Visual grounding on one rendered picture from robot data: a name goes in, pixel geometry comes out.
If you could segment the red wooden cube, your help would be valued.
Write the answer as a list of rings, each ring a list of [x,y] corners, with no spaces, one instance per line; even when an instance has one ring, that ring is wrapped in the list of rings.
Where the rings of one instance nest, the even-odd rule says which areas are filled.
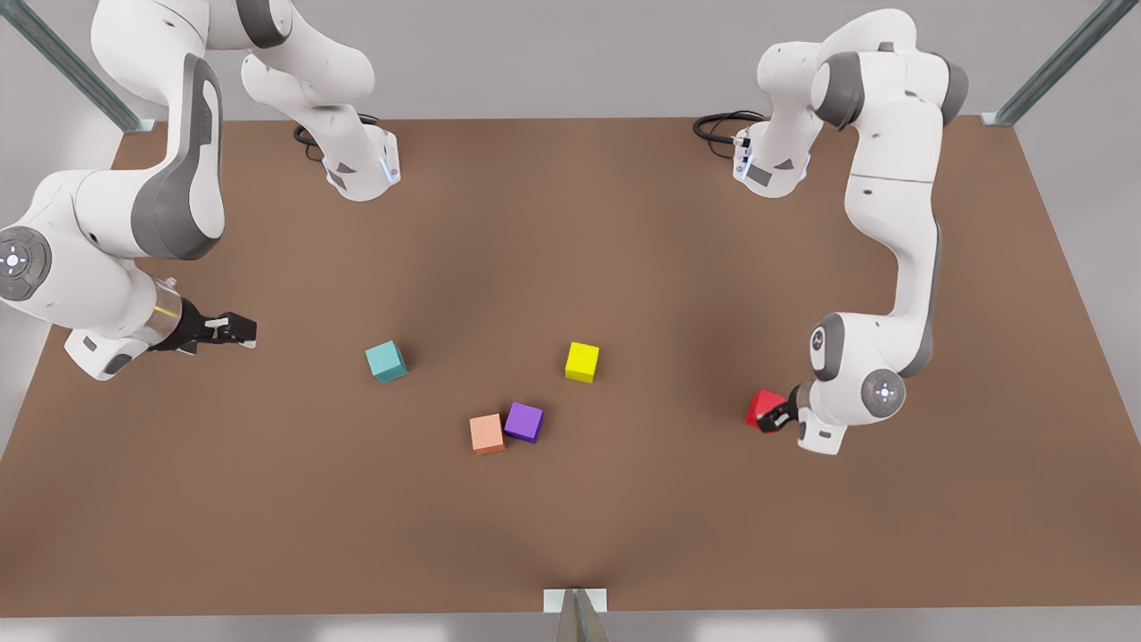
[[[752,398],[745,423],[756,426],[762,433],[776,433],[787,422],[787,398],[774,391],[761,389]]]

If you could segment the teal wooden cube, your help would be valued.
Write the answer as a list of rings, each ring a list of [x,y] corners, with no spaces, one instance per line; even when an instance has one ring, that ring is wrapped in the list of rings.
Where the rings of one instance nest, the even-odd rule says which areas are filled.
[[[404,355],[394,341],[370,347],[365,351],[365,358],[372,377],[380,383],[393,382],[408,374]]]

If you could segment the purple wooden cube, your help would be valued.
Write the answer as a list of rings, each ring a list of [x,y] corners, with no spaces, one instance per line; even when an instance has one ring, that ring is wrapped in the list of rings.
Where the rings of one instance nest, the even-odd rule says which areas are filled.
[[[508,412],[503,432],[516,440],[539,442],[539,431],[541,431],[543,418],[545,418],[545,411],[513,403]]]

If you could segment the orange wooden cube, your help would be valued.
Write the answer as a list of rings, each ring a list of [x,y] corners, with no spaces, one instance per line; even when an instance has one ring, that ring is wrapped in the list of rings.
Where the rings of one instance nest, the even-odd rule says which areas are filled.
[[[501,415],[470,418],[470,439],[472,439],[472,450],[477,455],[496,454],[505,450],[505,436]]]

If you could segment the silver frame post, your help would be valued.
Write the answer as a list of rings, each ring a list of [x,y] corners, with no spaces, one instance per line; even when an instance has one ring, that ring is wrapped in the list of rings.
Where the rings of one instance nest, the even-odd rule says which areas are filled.
[[[89,65],[86,65],[76,52],[73,52],[68,44],[65,44],[60,36],[57,36],[52,29],[32,11],[25,0],[0,0],[0,17],[8,21],[13,29],[16,29],[29,44],[37,48],[37,52],[42,54],[55,70],[59,70],[72,86],[94,103],[94,106],[102,109],[122,133],[151,133],[154,130],[156,121],[138,117],[130,107],[127,107],[126,101],[111,91],[110,86],[106,86],[102,78],[98,78],[94,70],[90,70]]]
[[[1069,70],[1091,52],[1095,44],[1107,36],[1115,26],[1132,13],[1141,0],[1101,0],[1097,9],[1081,22],[1077,29],[1059,44],[1055,52],[1047,56],[1038,70],[1019,86],[1018,90],[995,112],[984,112],[981,123],[986,127],[1010,128],[1015,125],[1031,107],[1038,104]]]
[[[607,590],[543,590],[543,613],[559,613],[555,642],[610,642],[599,617],[607,611]]]

